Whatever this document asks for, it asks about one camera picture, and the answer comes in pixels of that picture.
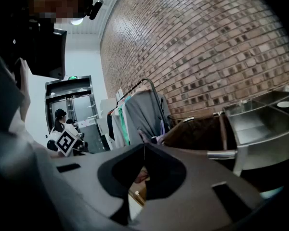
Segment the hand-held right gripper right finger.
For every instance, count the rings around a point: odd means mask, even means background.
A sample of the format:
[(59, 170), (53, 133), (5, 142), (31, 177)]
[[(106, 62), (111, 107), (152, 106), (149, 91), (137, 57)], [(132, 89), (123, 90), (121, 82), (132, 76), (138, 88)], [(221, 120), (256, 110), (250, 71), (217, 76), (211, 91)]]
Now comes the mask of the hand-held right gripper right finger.
[(262, 204), (257, 190), (204, 155), (147, 144), (150, 175), (138, 231), (215, 231), (232, 227)]

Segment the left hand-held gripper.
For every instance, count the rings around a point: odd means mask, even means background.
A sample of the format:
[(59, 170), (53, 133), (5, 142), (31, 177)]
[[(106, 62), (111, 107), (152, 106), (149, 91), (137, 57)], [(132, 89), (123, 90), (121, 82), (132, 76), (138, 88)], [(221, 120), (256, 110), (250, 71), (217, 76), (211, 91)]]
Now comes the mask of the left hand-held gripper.
[(54, 132), (54, 145), (65, 156), (69, 157), (74, 149), (87, 151), (88, 143), (78, 139), (70, 131)]

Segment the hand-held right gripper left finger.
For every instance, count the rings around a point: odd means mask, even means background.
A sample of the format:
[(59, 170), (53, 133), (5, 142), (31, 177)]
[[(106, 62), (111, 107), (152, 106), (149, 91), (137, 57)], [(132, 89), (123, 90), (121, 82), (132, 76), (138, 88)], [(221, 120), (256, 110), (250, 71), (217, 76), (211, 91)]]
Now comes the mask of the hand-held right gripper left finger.
[(129, 217), (128, 190), (142, 166), (144, 145), (51, 159), (36, 151), (40, 179), (59, 220), (58, 231), (145, 231)]

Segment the brown wooden shoe rack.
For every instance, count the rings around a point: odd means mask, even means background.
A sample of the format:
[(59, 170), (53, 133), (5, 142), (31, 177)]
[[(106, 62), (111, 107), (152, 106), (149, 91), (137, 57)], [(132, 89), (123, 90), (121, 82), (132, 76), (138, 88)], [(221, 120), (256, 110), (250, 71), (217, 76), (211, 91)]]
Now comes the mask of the brown wooden shoe rack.
[(145, 166), (143, 166), (129, 189), (129, 195), (140, 205), (144, 206), (147, 196), (147, 182), (150, 176)]

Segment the steel double door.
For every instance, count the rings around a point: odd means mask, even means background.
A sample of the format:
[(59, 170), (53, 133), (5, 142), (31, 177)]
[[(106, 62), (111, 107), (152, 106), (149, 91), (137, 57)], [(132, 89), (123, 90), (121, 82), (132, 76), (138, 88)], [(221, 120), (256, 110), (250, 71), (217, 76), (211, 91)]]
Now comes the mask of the steel double door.
[(57, 80), (45, 84), (45, 114), (48, 131), (54, 127), (55, 111), (63, 109), (66, 118), (76, 122), (76, 128), (84, 134), (89, 153), (104, 151), (96, 120), (99, 118), (93, 94), (91, 76), (74, 80)]

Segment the dark grey garment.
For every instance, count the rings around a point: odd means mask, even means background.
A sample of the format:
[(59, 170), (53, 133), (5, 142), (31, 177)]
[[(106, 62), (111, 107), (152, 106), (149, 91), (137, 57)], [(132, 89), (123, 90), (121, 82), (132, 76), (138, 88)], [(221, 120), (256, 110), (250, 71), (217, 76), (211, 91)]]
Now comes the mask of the dark grey garment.
[(107, 125), (108, 125), (108, 130), (109, 130), (109, 137), (112, 140), (114, 139), (114, 132), (113, 132), (113, 125), (112, 125), (112, 117), (111, 114), (113, 113), (114, 110), (111, 110), (107, 113)]

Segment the pale garment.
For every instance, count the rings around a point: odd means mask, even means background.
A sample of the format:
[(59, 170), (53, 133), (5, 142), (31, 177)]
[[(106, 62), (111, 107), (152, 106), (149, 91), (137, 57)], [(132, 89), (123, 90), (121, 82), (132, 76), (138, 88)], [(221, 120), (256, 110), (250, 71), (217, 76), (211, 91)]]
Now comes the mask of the pale garment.
[(125, 138), (123, 135), (123, 130), (122, 130), (119, 115), (116, 115), (115, 111), (113, 111), (111, 114), (111, 118), (112, 118), (112, 127), (113, 127), (115, 147), (117, 149), (122, 148), (126, 146), (126, 142), (125, 142)]

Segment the green garment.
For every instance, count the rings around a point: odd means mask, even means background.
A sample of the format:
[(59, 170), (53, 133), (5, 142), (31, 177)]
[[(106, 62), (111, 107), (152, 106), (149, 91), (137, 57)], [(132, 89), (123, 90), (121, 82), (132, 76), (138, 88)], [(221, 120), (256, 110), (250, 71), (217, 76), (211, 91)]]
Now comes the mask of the green garment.
[(119, 114), (120, 123), (121, 123), (122, 131), (123, 131), (123, 137), (125, 139), (126, 145), (130, 145), (130, 140), (129, 140), (127, 128), (125, 125), (122, 105), (118, 107), (118, 114)]

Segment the black chest-mounted monitor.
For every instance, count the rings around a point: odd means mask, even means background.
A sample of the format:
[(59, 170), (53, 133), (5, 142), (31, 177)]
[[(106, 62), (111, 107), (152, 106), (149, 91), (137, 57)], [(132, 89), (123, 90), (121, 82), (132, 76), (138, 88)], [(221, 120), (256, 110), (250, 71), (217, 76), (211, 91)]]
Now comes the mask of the black chest-mounted monitor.
[(31, 48), (31, 59), (27, 60), (32, 74), (60, 80), (64, 78), (66, 37), (67, 32), (57, 28), (38, 34)]

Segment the metal clothes rack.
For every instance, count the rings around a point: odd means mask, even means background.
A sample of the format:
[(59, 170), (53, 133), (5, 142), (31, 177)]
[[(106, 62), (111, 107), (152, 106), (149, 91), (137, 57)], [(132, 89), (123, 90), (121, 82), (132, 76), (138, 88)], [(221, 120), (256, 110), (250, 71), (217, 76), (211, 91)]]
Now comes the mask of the metal clothes rack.
[(140, 86), (143, 82), (148, 82), (151, 86), (151, 90), (154, 94), (154, 97), (156, 99), (156, 102), (157, 102), (157, 105), (158, 105), (158, 109), (160, 111), (160, 117), (162, 118), (162, 121), (163, 121), (163, 125), (164, 125), (164, 129), (165, 129), (165, 132), (169, 132), (171, 127), (170, 127), (170, 124), (167, 122), (166, 120), (166, 117), (165, 117), (165, 114), (164, 114), (164, 108), (163, 108), (163, 101), (164, 99), (163, 98), (159, 98), (158, 97), (158, 93), (156, 91), (156, 88), (154, 86), (154, 83), (152, 82), (152, 80), (148, 79), (148, 78), (142, 78), (140, 79), (136, 84), (134, 84), (131, 88), (128, 89), (128, 91), (122, 95), (119, 99), (117, 99), (117, 103), (116, 103), (116, 107), (118, 107), (119, 103), (125, 98), (127, 97), (130, 93), (132, 93), (138, 86)]

